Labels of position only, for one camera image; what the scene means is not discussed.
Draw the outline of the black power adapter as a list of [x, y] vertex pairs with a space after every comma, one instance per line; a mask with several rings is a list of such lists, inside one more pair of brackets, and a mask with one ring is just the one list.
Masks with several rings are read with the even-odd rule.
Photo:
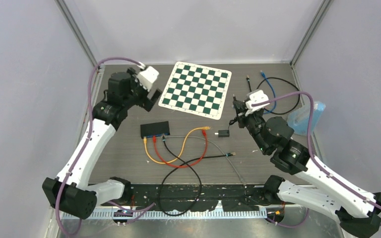
[[219, 129], [214, 133], [218, 138], [228, 138], [231, 135], [231, 128], [236, 127], [238, 129], [241, 128], [243, 116], [242, 114], [237, 114], [233, 119], [228, 121], [228, 125], [226, 128]]

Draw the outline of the black network switch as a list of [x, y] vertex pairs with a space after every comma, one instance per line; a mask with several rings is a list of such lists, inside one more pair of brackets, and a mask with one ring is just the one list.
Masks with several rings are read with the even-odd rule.
[[150, 138], [153, 136], [170, 135], [170, 127], [168, 121], [147, 123], [140, 125], [140, 137]]

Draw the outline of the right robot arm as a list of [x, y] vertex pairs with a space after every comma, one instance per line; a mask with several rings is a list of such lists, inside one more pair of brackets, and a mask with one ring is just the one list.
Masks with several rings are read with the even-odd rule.
[[293, 129], [282, 117], [263, 118], [267, 96], [257, 90], [244, 101], [233, 100], [236, 121], [246, 128], [279, 170], [314, 185], [307, 189], [279, 176], [270, 176], [263, 196], [269, 203], [289, 202], [336, 221], [349, 234], [369, 238], [381, 227], [381, 192], [363, 190], [326, 166], [304, 145], [292, 139]]

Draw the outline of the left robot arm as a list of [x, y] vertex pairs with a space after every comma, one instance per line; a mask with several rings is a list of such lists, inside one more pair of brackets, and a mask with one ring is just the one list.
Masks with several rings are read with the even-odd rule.
[[137, 72], [132, 67], [125, 72], [113, 73], [102, 101], [92, 109], [91, 124], [70, 160], [55, 178], [46, 178], [42, 189], [56, 210], [80, 219], [87, 219], [95, 207], [115, 200], [127, 205], [132, 199], [130, 181], [111, 177], [106, 182], [90, 185], [91, 173], [103, 149], [114, 136], [128, 110], [139, 106], [150, 111], [162, 92], [148, 94], [159, 72], [148, 66]]

